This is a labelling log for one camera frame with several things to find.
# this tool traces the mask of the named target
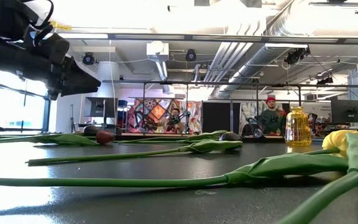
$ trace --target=ceiling light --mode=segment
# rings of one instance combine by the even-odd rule
[[[52,33],[46,35],[46,38],[49,38]],[[107,34],[82,34],[82,33],[59,33],[60,37],[64,39],[108,39]]]
[[[307,44],[272,44],[266,43],[266,47],[289,47],[289,48],[307,48]]]

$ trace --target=monitor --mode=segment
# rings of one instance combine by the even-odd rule
[[[106,104],[106,117],[115,118],[115,110],[118,105],[118,99],[108,97],[86,97],[84,106],[84,116],[90,116],[95,118],[103,117],[104,104]]]
[[[358,100],[331,100],[333,123],[358,123]]]

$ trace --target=person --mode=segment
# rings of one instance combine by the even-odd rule
[[[266,105],[267,109],[260,114],[260,120],[265,125],[264,134],[283,134],[286,112],[276,108],[276,99],[274,97],[268,97]]]
[[[172,124],[173,120],[179,119],[180,110],[178,108],[172,109],[171,115],[161,118],[158,125],[163,127],[164,132],[182,133],[185,130],[185,125],[179,121],[177,124]]]

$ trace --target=table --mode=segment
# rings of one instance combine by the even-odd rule
[[[49,167],[24,164],[28,159],[42,157],[155,151],[172,147],[0,144],[0,177],[190,179],[221,175],[261,157],[288,150],[282,143],[245,143],[242,150],[231,154],[177,154]],[[316,144],[306,150],[320,147]],[[274,183],[206,189],[0,187],[0,223],[273,223],[338,176],[328,172]],[[312,223],[358,223],[358,188],[335,200]]]

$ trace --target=ceiling duct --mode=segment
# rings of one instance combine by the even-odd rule
[[[299,18],[307,12],[308,1],[294,1],[277,21],[266,30],[267,35],[271,36],[305,36],[310,35],[314,31],[314,26],[304,24]],[[288,51],[288,47],[267,47],[263,45],[254,56],[252,56],[245,64],[240,66],[240,69],[230,78],[229,82],[244,83],[247,82],[249,77],[253,77],[264,67],[253,67],[249,65],[268,65],[272,63],[279,56]],[[214,96],[218,98],[229,98],[232,91],[239,88],[238,85],[222,85],[215,89]]]
[[[149,60],[152,60],[157,65],[158,74],[161,81],[166,81],[168,78],[167,64],[165,61],[169,60],[169,44],[161,41],[153,41],[147,43],[146,54]],[[162,93],[172,94],[173,89],[170,85],[162,86]]]

